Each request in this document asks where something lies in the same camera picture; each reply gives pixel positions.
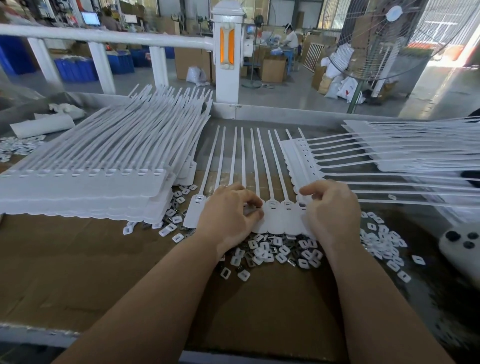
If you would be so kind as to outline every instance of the white pillar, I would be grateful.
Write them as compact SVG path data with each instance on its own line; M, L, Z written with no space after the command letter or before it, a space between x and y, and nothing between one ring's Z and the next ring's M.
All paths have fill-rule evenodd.
M161 85L168 86L167 58L165 56L165 48L150 47L150 58L152 60L155 87L158 88Z
M55 62L50 57L50 53L43 39L28 38L28 43L30 43L30 47L32 47L33 54L35 54L35 58L48 85L55 92L63 91L63 82L60 78L59 71Z
M108 62L107 51L103 43L89 42L90 53L92 53L93 62L95 64L98 79L102 85L104 94L115 95L115 84L113 82L112 69Z
M237 1L222 0L212 9L212 16L215 42L216 101L238 104L240 68L243 65L243 19L245 12ZM234 45L229 43L229 40L232 39L231 32L234 32ZM233 59L228 56L231 47L234 47Z

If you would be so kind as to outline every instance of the cardboard sheet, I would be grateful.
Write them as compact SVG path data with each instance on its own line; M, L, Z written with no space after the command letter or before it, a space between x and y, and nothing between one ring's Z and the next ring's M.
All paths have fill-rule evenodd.
M195 183L201 184L198 171ZM282 200L279 179L275 196ZM205 194L211 194L211 172ZM265 176L261 185L266 186ZM228 173L222 173L222 183ZM254 190L252 174L247 186ZM294 193L288 184L288 194ZM187 202L180 210L188 207ZM266 188L261 197L268 199ZM171 233L124 236L124 221L5 216L0 226L0 322L83 332L175 244ZM243 283L214 272L193 321L186 349L345 363L347 351L333 273L326 261L303 271L279 263L251 270Z

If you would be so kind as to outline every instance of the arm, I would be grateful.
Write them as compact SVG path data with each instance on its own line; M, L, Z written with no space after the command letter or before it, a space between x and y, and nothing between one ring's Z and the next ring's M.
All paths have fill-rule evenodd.
M220 186L195 234L175 246L54 363L176 363L200 298L222 255L263 217L262 201L239 184Z
M300 193L313 195L307 216L335 275L350 362L454 364L360 245L360 205L348 186L317 181Z

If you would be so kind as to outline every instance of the finger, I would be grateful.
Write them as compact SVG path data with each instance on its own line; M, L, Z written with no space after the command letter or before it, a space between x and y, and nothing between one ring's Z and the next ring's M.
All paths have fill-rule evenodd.
M262 207L264 204L260 197L258 197L253 191L250 190L241 190L237 191L242 202L254 205L255 207Z
M244 189L245 187L240 182L235 182L227 187L227 190L229 191L240 191Z
M335 187L338 182L334 180L321 180L315 181L313 183L307 184L299 189L299 192L304 195L308 196L310 194L324 194L328 189Z
M245 216L245 219L247 220L247 228L248 231L252 231L253 227L257 222L259 222L261 219L264 218L264 211L260 208L255 211L252 211L251 213L247 214Z

